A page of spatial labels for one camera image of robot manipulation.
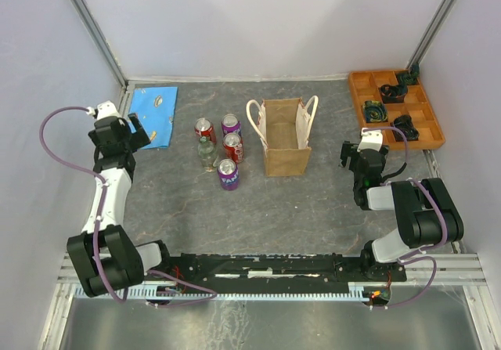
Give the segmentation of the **red soda can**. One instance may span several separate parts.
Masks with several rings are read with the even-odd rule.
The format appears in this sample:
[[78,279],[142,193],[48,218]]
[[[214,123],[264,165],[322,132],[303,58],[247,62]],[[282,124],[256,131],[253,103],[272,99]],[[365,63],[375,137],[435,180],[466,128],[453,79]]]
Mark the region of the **red soda can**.
[[213,123],[205,118],[201,117],[196,120],[194,130],[196,133],[196,136],[200,139],[202,137],[206,137],[209,140],[211,140],[214,144],[217,143],[217,137],[215,134],[215,129]]
[[236,164],[243,161],[243,144],[238,133],[230,132],[224,136],[223,147],[227,158],[232,159]]

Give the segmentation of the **purple soda can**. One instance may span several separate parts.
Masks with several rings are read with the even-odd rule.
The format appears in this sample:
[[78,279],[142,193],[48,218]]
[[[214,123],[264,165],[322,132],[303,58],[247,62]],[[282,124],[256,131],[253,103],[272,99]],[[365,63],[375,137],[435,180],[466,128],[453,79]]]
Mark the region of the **purple soda can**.
[[232,159],[222,160],[218,165],[218,177],[224,190],[237,189],[240,181],[238,165]]
[[229,133],[236,133],[242,136],[241,123],[235,114],[226,114],[222,118],[222,134],[226,136]]

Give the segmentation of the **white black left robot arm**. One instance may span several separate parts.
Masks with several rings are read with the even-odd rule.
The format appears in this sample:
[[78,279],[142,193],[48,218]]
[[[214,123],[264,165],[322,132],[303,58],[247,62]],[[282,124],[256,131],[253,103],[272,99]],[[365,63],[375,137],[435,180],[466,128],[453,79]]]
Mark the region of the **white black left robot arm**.
[[67,241],[67,253],[84,292],[90,298],[141,284],[145,273],[169,277],[173,261],[161,240],[136,246],[122,222],[135,172],[134,153],[150,144],[139,119],[116,110],[96,110],[88,133],[95,146],[96,194],[81,233]]

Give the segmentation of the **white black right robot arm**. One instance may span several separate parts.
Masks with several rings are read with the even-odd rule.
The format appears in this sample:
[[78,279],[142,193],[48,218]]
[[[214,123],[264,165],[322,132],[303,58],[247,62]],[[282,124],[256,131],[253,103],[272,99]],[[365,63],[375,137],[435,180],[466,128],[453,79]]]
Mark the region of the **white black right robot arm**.
[[390,182],[405,170],[383,175],[389,147],[376,149],[345,141],[341,166],[353,173],[354,202],[364,211],[393,211],[396,229],[366,243],[357,270],[380,280],[400,264],[425,251],[459,241],[464,235],[460,214],[440,178]]

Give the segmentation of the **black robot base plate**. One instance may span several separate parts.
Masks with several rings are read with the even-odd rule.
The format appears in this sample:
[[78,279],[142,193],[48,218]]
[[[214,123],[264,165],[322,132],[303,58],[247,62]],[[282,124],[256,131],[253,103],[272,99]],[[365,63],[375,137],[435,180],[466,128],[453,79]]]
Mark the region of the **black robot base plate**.
[[181,254],[154,268],[218,294],[347,293],[349,283],[405,282],[405,268],[368,252],[340,254]]

